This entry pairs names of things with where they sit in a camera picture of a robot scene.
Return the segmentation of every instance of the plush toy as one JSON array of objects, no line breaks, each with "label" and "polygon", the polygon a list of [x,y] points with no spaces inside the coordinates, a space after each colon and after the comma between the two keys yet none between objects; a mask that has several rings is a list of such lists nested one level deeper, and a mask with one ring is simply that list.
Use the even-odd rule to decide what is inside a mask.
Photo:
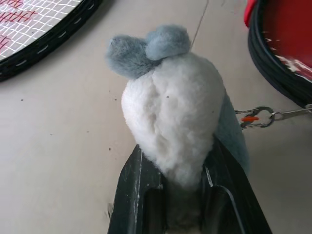
[{"label": "plush toy", "polygon": [[161,26],[145,39],[116,36],[107,61],[129,79],[122,95],[126,123],[169,181],[168,225],[187,227],[199,216],[202,165],[215,135],[249,170],[245,140],[222,78],[190,52],[185,28]]}]

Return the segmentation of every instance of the white floor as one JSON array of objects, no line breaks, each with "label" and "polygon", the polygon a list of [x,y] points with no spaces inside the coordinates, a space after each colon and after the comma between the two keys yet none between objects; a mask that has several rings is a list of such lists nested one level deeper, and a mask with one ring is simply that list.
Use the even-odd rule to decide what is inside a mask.
[{"label": "white floor", "polygon": [[[235,108],[297,108],[255,68],[244,7],[245,0],[116,0],[38,65],[0,83],[0,233],[107,232],[107,203],[135,146],[120,106],[126,79],[104,61],[117,33],[184,25]],[[273,233],[311,233],[312,118],[244,133],[250,182]]]}]

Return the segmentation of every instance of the white fluffy fur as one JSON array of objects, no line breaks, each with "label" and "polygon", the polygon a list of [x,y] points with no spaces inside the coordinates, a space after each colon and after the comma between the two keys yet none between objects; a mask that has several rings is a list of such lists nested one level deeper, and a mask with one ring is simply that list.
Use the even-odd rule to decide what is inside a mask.
[{"label": "white fluffy fur", "polygon": [[122,109],[136,142],[169,181],[196,189],[225,95],[222,78],[192,53],[130,80]]}]

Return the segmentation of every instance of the gray fur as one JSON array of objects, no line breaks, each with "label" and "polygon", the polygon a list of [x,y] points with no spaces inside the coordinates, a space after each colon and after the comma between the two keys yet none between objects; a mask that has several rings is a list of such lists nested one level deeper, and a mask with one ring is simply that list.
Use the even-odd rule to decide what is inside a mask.
[{"label": "gray fur", "polygon": [[164,25],[157,28],[147,35],[146,41],[146,56],[151,60],[185,54],[191,48],[186,29],[177,25]]},{"label": "gray fur", "polygon": [[107,62],[116,73],[127,78],[139,78],[161,63],[146,57],[146,45],[144,39],[116,36],[110,41]]},{"label": "gray fur", "polygon": [[235,110],[229,96],[223,100],[216,137],[239,162],[245,173],[249,173],[249,156],[242,129],[236,118]]}]

